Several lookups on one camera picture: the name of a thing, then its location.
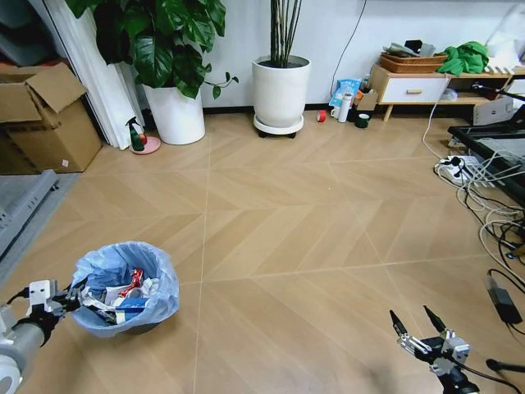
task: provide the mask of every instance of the herringbone floor pattern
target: herringbone floor pattern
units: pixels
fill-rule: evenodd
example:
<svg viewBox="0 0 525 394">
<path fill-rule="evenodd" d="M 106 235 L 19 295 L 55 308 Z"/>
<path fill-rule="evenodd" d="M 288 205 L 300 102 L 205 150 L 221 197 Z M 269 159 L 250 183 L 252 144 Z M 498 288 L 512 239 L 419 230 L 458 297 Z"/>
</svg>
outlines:
<svg viewBox="0 0 525 394">
<path fill-rule="evenodd" d="M 207 117 L 196 144 L 145 157 L 104 148 L 2 296 L 46 277 L 66 284 L 89 250 L 140 240 L 171 255 L 180 311 L 106 341 L 67 318 L 21 392 L 440 393 L 390 323 L 395 309 L 410 332 L 434 335 L 422 305 L 471 343 L 472 367 L 524 362 L 525 341 L 500 323 L 483 286 L 493 263 L 478 225 L 432 174 L 427 120 L 360 130 L 305 118 L 295 140 L 259 139 L 251 117 L 235 114 Z M 457 122 L 434 121 L 435 149 L 446 152 Z M 483 394 L 511 392 L 472 380 Z"/>
</svg>

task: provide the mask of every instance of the blue plastic bag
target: blue plastic bag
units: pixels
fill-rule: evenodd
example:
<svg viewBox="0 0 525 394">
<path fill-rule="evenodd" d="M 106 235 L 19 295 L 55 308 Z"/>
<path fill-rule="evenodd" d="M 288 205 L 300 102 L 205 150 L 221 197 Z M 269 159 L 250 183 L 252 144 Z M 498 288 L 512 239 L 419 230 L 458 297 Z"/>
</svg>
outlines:
<svg viewBox="0 0 525 394">
<path fill-rule="evenodd" d="M 86 286 L 90 286 L 93 292 L 130 283 L 134 268 L 142 268 L 144 277 L 159 279 L 158 292 L 149 299 L 144 311 L 124 323 L 111 325 L 85 307 L 76 310 L 73 319 L 96 337 L 114 337 L 132 327 L 160 323 L 179 309 L 179 281 L 170 256 L 146 242 L 104 246 L 87 253 L 77 262 L 76 268 L 73 285 L 87 277 Z"/>
</svg>

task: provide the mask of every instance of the tape roll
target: tape roll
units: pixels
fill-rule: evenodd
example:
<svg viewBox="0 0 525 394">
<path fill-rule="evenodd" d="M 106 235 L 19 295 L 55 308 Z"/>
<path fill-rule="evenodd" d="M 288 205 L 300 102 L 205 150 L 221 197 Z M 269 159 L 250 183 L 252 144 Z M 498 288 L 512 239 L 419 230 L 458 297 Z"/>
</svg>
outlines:
<svg viewBox="0 0 525 394">
<path fill-rule="evenodd" d="M 323 109 L 317 113 L 317 121 L 323 123 L 326 120 L 326 111 Z"/>
</svg>

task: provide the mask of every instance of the small box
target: small box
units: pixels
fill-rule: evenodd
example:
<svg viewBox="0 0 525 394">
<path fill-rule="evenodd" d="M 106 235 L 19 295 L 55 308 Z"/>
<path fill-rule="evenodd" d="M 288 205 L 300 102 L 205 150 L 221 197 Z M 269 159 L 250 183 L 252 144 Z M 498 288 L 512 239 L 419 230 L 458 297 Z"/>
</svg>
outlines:
<svg viewBox="0 0 525 394">
<path fill-rule="evenodd" d="M 378 94 L 376 92 L 369 92 L 363 94 L 362 98 L 357 101 L 358 111 L 373 111 L 376 109 Z"/>
<path fill-rule="evenodd" d="M 0 68 L 0 173 L 85 170 L 102 143 L 84 93 L 64 63 Z"/>
</svg>

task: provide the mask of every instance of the spray bottle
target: spray bottle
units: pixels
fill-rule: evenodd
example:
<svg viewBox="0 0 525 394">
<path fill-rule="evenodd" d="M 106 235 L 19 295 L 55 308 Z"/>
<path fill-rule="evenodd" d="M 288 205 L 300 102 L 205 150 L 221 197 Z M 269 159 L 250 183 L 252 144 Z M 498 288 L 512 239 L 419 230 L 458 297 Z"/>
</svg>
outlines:
<svg viewBox="0 0 525 394">
<path fill-rule="evenodd" d="M 126 126 L 130 128 L 131 146 L 133 147 L 133 150 L 137 152 L 141 152 L 144 150 L 144 144 L 146 143 L 146 140 L 143 140 L 142 138 L 140 138 L 139 133 L 137 133 L 137 131 L 133 127 L 134 124 L 140 126 L 140 124 L 137 122 L 137 117 L 132 117 L 126 123 Z"/>
</svg>

